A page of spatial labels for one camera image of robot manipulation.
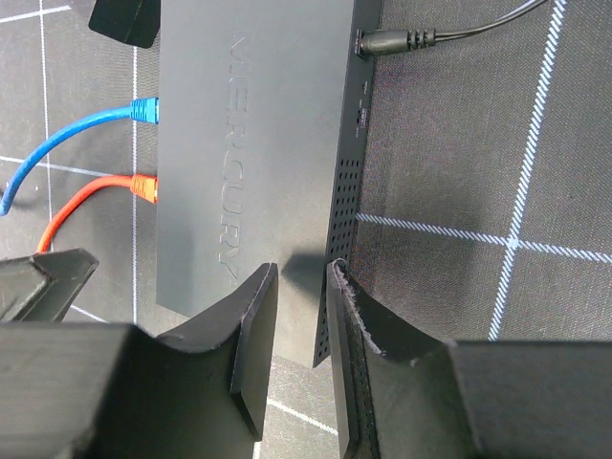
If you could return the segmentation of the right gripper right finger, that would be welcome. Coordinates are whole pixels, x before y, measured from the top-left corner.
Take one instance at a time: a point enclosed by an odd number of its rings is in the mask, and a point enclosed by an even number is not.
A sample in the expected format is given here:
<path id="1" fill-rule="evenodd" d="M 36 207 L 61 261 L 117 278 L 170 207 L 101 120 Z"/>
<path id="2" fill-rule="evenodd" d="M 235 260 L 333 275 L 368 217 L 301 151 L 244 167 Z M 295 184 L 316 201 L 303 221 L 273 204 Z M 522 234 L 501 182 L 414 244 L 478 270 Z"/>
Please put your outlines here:
<path id="1" fill-rule="evenodd" d="M 343 458 L 607 458 L 611 346 L 438 340 L 327 268 Z"/>

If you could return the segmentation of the black grid mat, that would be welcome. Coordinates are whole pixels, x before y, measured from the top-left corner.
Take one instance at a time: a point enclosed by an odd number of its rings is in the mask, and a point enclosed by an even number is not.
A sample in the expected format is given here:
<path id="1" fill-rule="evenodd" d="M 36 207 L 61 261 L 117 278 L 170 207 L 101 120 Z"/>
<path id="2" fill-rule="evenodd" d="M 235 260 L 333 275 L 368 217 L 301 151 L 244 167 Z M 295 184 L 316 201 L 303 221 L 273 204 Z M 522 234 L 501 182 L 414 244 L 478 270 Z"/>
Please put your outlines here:
<path id="1" fill-rule="evenodd" d="M 159 46 L 87 27 L 94 1 L 1 1 L 1 187 L 47 135 L 158 91 Z M 611 340 L 611 1 L 553 1 L 470 40 L 376 64 L 351 274 L 440 338 Z M 1 258 L 32 253 L 53 214 L 106 174 L 152 174 L 151 125 L 115 121 L 65 142 L 1 218 Z M 152 333 L 183 317 L 154 304 L 156 212 L 107 189 L 57 250 L 99 266 L 66 316 Z M 274 357 L 253 458 L 337 458 L 330 359 Z"/>

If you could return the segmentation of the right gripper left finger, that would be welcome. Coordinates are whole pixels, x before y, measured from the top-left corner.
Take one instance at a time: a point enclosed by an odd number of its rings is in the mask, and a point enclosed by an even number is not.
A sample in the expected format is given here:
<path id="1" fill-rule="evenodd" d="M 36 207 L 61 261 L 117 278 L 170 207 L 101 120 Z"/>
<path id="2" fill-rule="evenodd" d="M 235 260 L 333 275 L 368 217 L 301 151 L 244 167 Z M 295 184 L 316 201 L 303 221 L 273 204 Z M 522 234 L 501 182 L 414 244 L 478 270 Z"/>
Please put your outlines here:
<path id="1" fill-rule="evenodd" d="M 127 323 L 1 328 L 5 458 L 249 458 L 263 436 L 278 268 L 152 337 Z"/>

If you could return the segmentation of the black network switch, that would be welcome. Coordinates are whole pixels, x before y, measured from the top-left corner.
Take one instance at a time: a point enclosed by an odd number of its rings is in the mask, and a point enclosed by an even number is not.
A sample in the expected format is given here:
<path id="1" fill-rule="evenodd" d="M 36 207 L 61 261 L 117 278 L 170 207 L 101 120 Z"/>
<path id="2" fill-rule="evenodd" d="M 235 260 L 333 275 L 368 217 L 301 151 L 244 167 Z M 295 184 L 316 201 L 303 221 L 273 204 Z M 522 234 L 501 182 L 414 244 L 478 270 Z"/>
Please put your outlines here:
<path id="1" fill-rule="evenodd" d="M 186 317 L 279 271 L 273 351 L 329 353 L 326 267 L 356 233 L 378 1 L 161 4 L 157 291 Z"/>

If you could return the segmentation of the black power adapter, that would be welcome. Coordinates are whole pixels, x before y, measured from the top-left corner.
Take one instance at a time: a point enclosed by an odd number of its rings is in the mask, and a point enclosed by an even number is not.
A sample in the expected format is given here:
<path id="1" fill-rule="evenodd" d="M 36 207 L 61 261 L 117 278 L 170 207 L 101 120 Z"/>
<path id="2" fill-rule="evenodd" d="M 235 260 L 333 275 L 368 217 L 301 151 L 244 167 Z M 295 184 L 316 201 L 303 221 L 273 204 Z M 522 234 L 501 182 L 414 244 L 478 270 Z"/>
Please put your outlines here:
<path id="1" fill-rule="evenodd" d="M 97 0 L 88 27 L 120 43 L 149 49 L 160 23 L 160 0 Z"/>

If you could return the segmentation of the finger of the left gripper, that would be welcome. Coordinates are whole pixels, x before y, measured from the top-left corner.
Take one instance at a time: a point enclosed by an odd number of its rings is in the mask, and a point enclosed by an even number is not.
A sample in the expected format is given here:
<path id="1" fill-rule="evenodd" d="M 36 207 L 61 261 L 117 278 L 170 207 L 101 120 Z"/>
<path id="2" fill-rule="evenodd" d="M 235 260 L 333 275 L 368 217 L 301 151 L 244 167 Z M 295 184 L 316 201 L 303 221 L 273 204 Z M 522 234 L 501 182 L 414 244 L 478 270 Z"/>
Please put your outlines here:
<path id="1" fill-rule="evenodd" d="M 61 321 L 98 267 L 84 249 L 1 261 L 3 321 Z"/>

